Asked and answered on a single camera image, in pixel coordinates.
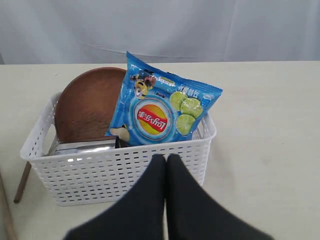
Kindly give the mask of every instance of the white plastic basket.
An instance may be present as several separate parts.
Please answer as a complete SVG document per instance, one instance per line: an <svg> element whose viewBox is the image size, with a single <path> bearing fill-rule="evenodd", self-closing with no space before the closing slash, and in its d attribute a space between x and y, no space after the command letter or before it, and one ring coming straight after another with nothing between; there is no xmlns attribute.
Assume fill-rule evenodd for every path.
<svg viewBox="0 0 320 240"><path fill-rule="evenodd" d="M138 180L154 154L179 154L200 185L205 179L211 140L217 130L206 114L192 140L118 148L100 152L46 156L43 143L54 125L59 93L51 97L27 137L20 156L29 161L60 206L111 202ZM51 146L58 143L55 137Z"/></svg>

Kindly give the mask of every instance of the lime slice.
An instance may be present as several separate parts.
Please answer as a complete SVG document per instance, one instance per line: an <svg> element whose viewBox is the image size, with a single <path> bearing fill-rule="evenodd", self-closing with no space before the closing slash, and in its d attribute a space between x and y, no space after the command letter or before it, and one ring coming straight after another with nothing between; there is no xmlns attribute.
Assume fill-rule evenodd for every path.
<svg viewBox="0 0 320 240"><path fill-rule="evenodd" d="M187 135L195 121L196 120L194 117L182 114L176 120L175 126L179 133L182 135Z"/></svg>
<svg viewBox="0 0 320 240"><path fill-rule="evenodd" d="M181 103L183 102L183 100L187 99L187 95L184 94L183 92L181 91L175 91L174 93L171 94L170 96L170 103L171 103L171 106L177 110L177 111L180 111L180 106L181 106Z"/></svg>
<svg viewBox="0 0 320 240"><path fill-rule="evenodd" d="M180 107L181 113L182 114L188 114L193 116L195 119L199 117L202 114L202 106L200 104L200 101L195 98L188 98L185 99L181 103Z"/></svg>

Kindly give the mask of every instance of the wooden plate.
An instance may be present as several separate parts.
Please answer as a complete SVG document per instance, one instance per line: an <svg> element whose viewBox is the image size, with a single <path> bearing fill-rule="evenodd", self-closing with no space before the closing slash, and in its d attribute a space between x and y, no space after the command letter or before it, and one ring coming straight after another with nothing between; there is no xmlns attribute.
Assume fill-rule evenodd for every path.
<svg viewBox="0 0 320 240"><path fill-rule="evenodd" d="M55 109L61 142L103 138L112 120L126 70L102 67L87 71L64 89Z"/></svg>

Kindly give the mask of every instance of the white table surface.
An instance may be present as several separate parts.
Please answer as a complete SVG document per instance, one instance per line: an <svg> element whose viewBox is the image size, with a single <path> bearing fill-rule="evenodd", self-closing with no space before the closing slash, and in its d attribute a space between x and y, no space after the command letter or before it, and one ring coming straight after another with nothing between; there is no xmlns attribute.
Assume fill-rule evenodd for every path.
<svg viewBox="0 0 320 240"><path fill-rule="evenodd" d="M204 189L277 240L319 239L320 62L153 65L224 89L210 110L218 134ZM61 239L111 205L57 206L33 170L13 203L25 166L19 151L48 98L101 66L0 65L0 170L20 240Z"/></svg>

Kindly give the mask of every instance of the potato chip bag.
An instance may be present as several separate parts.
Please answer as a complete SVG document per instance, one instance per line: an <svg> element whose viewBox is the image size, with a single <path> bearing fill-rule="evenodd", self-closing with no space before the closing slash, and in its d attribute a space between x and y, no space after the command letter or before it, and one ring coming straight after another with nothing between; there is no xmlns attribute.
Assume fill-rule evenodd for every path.
<svg viewBox="0 0 320 240"><path fill-rule="evenodd" d="M129 52L116 109L106 136L130 146L192 139L222 89L163 72Z"/></svg>

